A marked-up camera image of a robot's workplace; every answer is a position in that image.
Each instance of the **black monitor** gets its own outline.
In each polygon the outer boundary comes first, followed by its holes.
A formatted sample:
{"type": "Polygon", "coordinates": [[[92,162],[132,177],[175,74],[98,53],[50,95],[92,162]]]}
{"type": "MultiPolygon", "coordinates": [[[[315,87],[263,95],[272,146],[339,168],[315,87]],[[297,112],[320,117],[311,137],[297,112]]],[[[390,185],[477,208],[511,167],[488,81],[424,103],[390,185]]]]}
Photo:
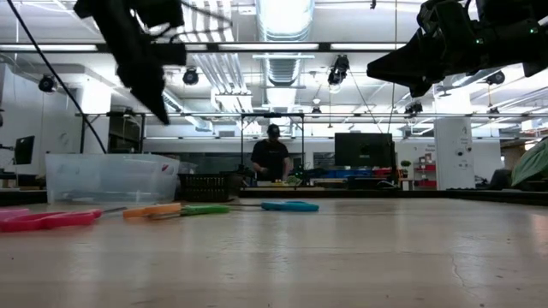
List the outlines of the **black monitor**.
{"type": "Polygon", "coordinates": [[[34,136],[19,138],[15,141],[15,164],[30,164],[33,162],[34,136]]]}
{"type": "Polygon", "coordinates": [[[335,133],[335,165],[392,167],[391,133],[335,133]]]}

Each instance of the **wooden table surface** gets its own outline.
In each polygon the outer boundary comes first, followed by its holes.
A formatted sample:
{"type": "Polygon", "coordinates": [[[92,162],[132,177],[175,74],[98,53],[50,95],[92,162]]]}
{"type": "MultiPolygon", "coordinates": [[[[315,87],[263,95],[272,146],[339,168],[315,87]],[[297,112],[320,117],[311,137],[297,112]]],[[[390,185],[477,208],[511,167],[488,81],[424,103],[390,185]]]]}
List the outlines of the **wooden table surface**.
{"type": "Polygon", "coordinates": [[[118,213],[91,227],[0,234],[0,306],[548,305],[548,207],[316,203],[319,213],[246,208],[163,222],[118,213]]]}

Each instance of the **clear plastic bin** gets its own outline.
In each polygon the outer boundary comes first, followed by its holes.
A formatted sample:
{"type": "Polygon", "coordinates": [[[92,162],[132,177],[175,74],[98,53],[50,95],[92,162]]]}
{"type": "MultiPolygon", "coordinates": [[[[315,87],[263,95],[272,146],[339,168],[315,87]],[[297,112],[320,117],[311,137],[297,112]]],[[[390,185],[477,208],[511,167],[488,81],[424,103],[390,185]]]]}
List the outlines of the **clear plastic bin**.
{"type": "Polygon", "coordinates": [[[48,154],[48,203],[156,204],[175,197],[179,161],[150,154],[48,154]]]}

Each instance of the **orange scissors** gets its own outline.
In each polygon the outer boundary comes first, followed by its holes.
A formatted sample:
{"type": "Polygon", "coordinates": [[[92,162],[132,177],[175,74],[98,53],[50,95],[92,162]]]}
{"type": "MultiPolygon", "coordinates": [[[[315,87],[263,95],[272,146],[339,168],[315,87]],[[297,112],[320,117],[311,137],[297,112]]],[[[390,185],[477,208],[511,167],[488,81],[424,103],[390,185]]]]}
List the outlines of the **orange scissors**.
{"type": "Polygon", "coordinates": [[[122,214],[124,218],[136,218],[136,217],[145,217],[151,215],[166,215],[166,214],[175,214],[182,210],[182,205],[180,204],[163,204],[163,205],[154,205],[146,206],[137,209],[125,210],[122,214]]]}

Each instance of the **green tarp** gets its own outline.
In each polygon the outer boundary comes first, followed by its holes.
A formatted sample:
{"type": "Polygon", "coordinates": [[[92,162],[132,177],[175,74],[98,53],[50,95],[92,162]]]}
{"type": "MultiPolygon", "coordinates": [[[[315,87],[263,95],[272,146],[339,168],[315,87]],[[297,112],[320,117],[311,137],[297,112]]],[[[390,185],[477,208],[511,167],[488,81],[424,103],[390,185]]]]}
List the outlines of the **green tarp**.
{"type": "Polygon", "coordinates": [[[548,177],[548,139],[540,141],[525,152],[512,171],[512,186],[516,186],[531,176],[548,177]]]}

